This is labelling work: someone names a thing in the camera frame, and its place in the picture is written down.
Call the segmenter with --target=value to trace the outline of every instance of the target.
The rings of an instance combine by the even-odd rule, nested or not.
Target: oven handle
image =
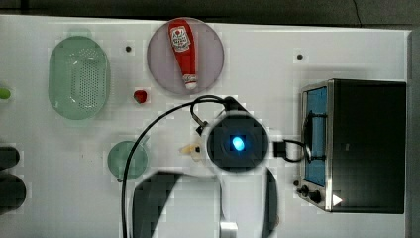
[[[312,157],[312,133],[313,133],[313,118],[315,117],[323,117],[327,118],[327,114],[316,114],[313,113],[312,110],[309,111],[308,115],[305,118],[305,122],[303,123],[303,144],[304,144],[304,157],[311,163],[314,160],[325,160],[325,156],[322,157]]]

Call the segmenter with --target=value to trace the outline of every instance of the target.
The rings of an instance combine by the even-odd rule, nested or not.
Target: toaster oven
[[[403,213],[406,83],[304,87],[299,197],[330,212]]]

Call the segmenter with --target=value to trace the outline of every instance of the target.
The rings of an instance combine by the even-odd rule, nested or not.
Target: oven control knob
[[[315,203],[321,202],[321,192],[319,192],[318,190],[310,191],[309,192],[309,199],[311,199]]]
[[[303,185],[301,188],[297,190],[297,192],[302,194],[302,196],[307,197],[309,193],[309,188],[306,185]]]

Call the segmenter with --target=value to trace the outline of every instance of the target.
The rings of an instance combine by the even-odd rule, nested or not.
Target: black wire
[[[299,141],[294,141],[294,140],[288,140],[288,139],[284,139],[283,142],[285,143],[292,143],[292,144],[296,144],[300,147],[302,147],[302,149],[305,149],[305,143],[299,142]],[[289,159],[287,156],[284,157],[284,160],[287,162],[291,162],[291,163],[297,163],[302,161],[303,159],[305,159],[305,156],[302,156],[301,158],[297,159],[297,160],[291,160]]]
[[[123,237],[127,238],[127,221],[126,221],[126,186],[127,186],[127,176],[129,173],[129,167],[130,167],[130,161],[133,157],[134,152],[137,149],[137,146],[140,144],[140,142],[142,141],[142,139],[145,137],[146,133],[148,133],[148,131],[162,118],[164,118],[165,116],[169,115],[170,113],[177,111],[183,107],[187,107],[187,106],[191,106],[193,107],[193,105],[198,104],[198,103],[206,103],[206,102],[213,102],[213,103],[220,103],[223,104],[223,99],[220,97],[216,97],[216,96],[211,96],[211,95],[206,95],[206,96],[201,96],[198,97],[197,99],[195,99],[192,102],[188,102],[188,103],[184,103],[181,104],[179,106],[176,106],[168,111],[166,111],[165,113],[161,114],[157,119],[155,119],[155,121],[153,121],[151,124],[148,125],[148,127],[142,132],[142,134],[139,136],[139,138],[136,140],[136,142],[134,143],[129,157],[127,158],[127,162],[126,162],[126,167],[124,168],[124,176],[123,176],[123,185],[122,185],[122,191],[121,191],[121,218],[122,218],[122,226],[123,226]],[[217,99],[216,100],[201,100],[203,98],[213,98],[213,99]]]
[[[355,8],[356,8],[356,15],[358,16],[358,20],[359,20],[359,26],[362,27],[362,21],[361,21],[361,17],[359,16],[359,8],[358,8],[358,3],[356,3],[356,0],[353,0],[353,3],[355,3]]]
[[[224,99],[222,99],[222,98],[220,98],[220,97],[218,97],[218,96],[214,96],[214,95],[204,95],[204,96],[199,96],[199,97],[197,97],[193,102],[192,102],[192,105],[191,105],[191,107],[189,108],[189,112],[191,113],[191,116],[192,116],[192,119],[194,119],[194,121],[196,121],[197,123],[198,123],[198,125],[200,125],[201,127],[204,127],[205,126],[205,123],[203,122],[203,121],[201,121],[200,120],[200,118],[197,116],[197,115],[195,115],[195,113],[194,113],[194,106],[195,106],[195,104],[196,104],[196,102],[197,101],[200,101],[201,99],[204,99],[204,98],[208,98],[208,99],[214,99],[215,100],[215,102],[217,102],[217,103],[221,103],[221,104],[224,104],[223,102],[225,101]]]

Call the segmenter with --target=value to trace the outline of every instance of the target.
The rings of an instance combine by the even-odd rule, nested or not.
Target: small red object
[[[191,28],[184,19],[178,18],[170,21],[167,32],[173,53],[182,72],[185,87],[192,90],[197,86],[197,76],[195,73],[195,44]]]
[[[145,103],[148,99],[148,94],[144,90],[137,90],[134,92],[134,99],[139,103]]]

